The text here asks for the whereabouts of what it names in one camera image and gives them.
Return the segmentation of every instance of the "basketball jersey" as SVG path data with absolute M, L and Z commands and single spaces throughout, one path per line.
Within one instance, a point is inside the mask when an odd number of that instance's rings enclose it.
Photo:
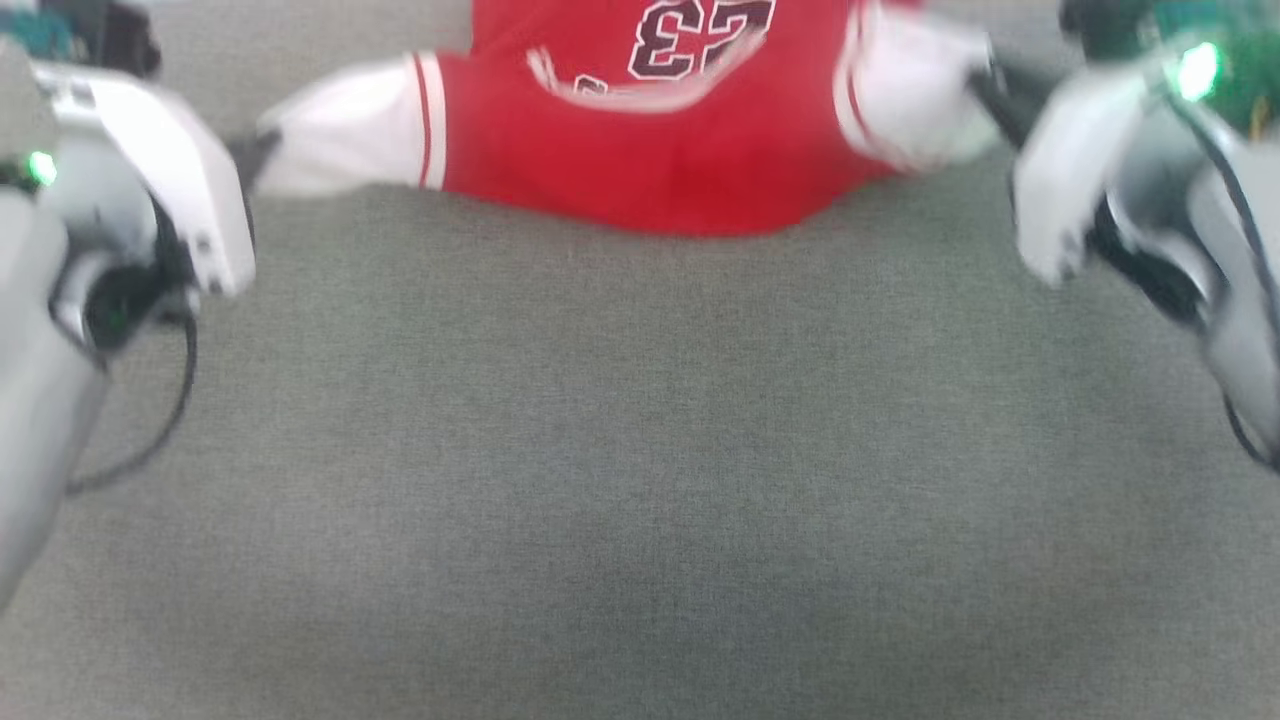
M 467 55 L 355 68 L 264 120 L 261 190 L 412 183 L 685 236 L 774 231 L 995 137 L 987 38 L 916 0 L 476 0 Z

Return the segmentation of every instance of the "white plastic casing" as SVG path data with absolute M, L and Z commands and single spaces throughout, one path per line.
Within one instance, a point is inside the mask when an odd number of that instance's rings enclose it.
M 174 94 L 125 73 L 33 63 L 59 123 L 100 129 L 137 169 L 191 249 L 201 292 L 253 282 L 248 211 L 227 147 Z

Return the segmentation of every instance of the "green led light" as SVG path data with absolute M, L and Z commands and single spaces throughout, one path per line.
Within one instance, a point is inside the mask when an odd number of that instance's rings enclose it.
M 31 173 L 31 179 L 44 186 L 54 184 L 58 179 L 58 165 L 47 152 L 32 152 L 27 159 L 27 172 Z
M 1222 73 L 1222 51 L 1217 45 L 1206 42 L 1183 55 L 1178 67 L 1178 92 L 1184 100 L 1196 102 L 1213 92 L 1219 76 Z

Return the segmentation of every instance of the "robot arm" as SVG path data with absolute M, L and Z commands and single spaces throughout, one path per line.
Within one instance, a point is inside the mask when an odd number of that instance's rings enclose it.
M 974 78 L 1021 149 L 1019 251 L 1051 286 L 1100 259 L 1140 288 L 1197 337 L 1238 438 L 1280 470 L 1274 15 L 1251 0 L 1066 5 L 1069 29 L 1091 32 L 1097 13 L 1120 13 L 1155 23 L 1156 40 L 1139 50 L 1135 28 L 1103 26 L 1103 40 L 1084 38 L 1094 61 L 1050 91 L 1028 92 L 1018 68 Z M 1189 15 L 1192 5 L 1221 22 Z
M 166 319 L 193 332 L 201 296 L 244 292 L 256 268 L 227 149 L 186 102 L 142 79 L 159 59 L 145 13 L 22 1 L 29 22 L 9 15 L 10 28 L 52 19 L 76 42 L 18 36 L 61 140 L 51 155 L 0 167 L 0 610 L 69 489 L 113 360 Z M 8 3 L 0 13 L 14 12 Z

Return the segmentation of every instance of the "red stripe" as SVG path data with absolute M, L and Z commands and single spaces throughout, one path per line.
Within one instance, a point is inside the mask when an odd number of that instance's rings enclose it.
M 422 56 L 413 54 L 413 64 L 417 67 L 417 94 L 422 99 L 422 176 L 417 181 L 419 188 L 426 187 L 426 168 L 431 161 L 431 113 L 426 101 L 426 72 L 422 70 Z

